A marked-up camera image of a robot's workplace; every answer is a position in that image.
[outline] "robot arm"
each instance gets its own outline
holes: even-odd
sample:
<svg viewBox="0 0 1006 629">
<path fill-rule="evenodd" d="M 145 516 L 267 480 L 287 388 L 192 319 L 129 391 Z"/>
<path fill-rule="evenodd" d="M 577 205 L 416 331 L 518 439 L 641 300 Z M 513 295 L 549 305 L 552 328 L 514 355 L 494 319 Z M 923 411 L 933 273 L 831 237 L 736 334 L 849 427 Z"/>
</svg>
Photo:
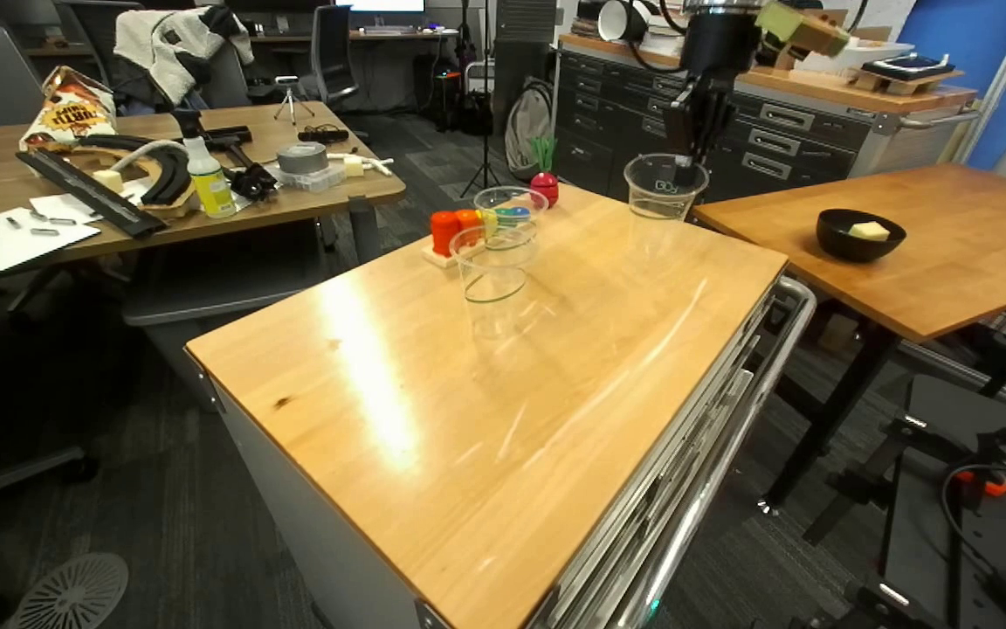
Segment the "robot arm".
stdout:
<svg viewBox="0 0 1006 629">
<path fill-rule="evenodd" d="M 666 0 L 659 0 L 666 11 Z M 811 51 L 835 56 L 849 33 L 775 0 L 687 0 L 690 24 L 679 67 L 682 92 L 665 113 L 676 154 L 702 162 L 731 120 L 735 76 L 751 68 L 766 47 L 805 58 Z"/>
</svg>

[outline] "black cable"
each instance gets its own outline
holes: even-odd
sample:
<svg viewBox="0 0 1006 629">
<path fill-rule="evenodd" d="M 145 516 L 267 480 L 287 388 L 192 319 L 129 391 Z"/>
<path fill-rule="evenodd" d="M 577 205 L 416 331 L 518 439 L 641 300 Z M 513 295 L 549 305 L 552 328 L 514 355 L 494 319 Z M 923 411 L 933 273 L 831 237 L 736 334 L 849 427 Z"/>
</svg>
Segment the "black cable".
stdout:
<svg viewBox="0 0 1006 629">
<path fill-rule="evenodd" d="M 666 0 L 659 0 L 659 8 L 662 9 L 662 16 L 666 17 L 666 23 L 670 24 L 670 28 L 682 33 L 682 35 L 685 35 L 690 30 L 681 24 L 675 23 L 674 17 L 670 15 L 670 9 L 666 8 Z"/>
<path fill-rule="evenodd" d="M 856 30 L 859 25 L 859 20 L 863 19 L 864 11 L 867 10 L 867 0 L 859 0 L 859 8 L 856 9 L 856 19 L 853 20 L 853 24 L 849 27 L 849 32 Z"/>
<path fill-rule="evenodd" d="M 643 55 L 639 54 L 639 45 L 634 41 L 628 41 L 627 48 L 632 52 L 632 55 L 635 55 L 635 60 L 639 61 L 640 66 L 646 67 L 650 71 L 655 71 L 658 72 L 659 74 L 677 74 L 679 71 L 682 71 L 681 68 L 676 68 L 676 67 L 660 68 L 653 66 L 653 64 L 650 64 L 649 62 L 647 62 L 646 59 L 643 58 Z"/>
<path fill-rule="evenodd" d="M 975 463 L 975 465 L 956 467 L 953 470 L 950 470 L 950 473 L 946 474 L 946 478 L 943 479 L 942 486 L 939 488 L 938 500 L 939 502 L 942 502 L 942 513 L 946 516 L 946 522 L 950 525 L 950 530 L 953 530 L 954 534 L 963 542 L 963 544 L 965 544 L 970 551 L 973 551 L 970 557 L 981 562 L 982 565 L 990 571 L 990 573 L 995 573 L 995 565 L 985 559 L 985 555 L 981 553 L 981 549 L 977 548 L 977 546 L 973 544 L 973 541 L 970 541 L 970 538 L 968 538 L 967 534 L 965 534 L 965 530 L 962 529 L 962 526 L 957 524 L 957 520 L 954 518 L 954 511 L 953 509 L 950 509 L 950 501 L 946 499 L 946 493 L 950 490 L 950 483 L 957 478 L 957 475 L 973 470 L 990 470 L 998 471 L 998 473 L 1006 473 L 1006 466 L 990 466 L 983 465 L 983 463 Z"/>
</svg>

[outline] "blue wall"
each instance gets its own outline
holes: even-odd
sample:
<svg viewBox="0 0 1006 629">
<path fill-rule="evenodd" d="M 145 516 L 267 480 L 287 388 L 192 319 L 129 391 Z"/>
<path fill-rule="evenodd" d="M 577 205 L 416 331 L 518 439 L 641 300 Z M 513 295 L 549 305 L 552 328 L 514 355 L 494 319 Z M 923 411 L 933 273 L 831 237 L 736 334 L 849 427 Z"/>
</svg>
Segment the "blue wall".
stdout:
<svg viewBox="0 0 1006 629">
<path fill-rule="evenodd" d="M 950 53 L 965 71 L 951 83 L 983 96 L 1006 55 L 1006 0 L 917 0 L 898 40 L 919 55 Z"/>
</svg>

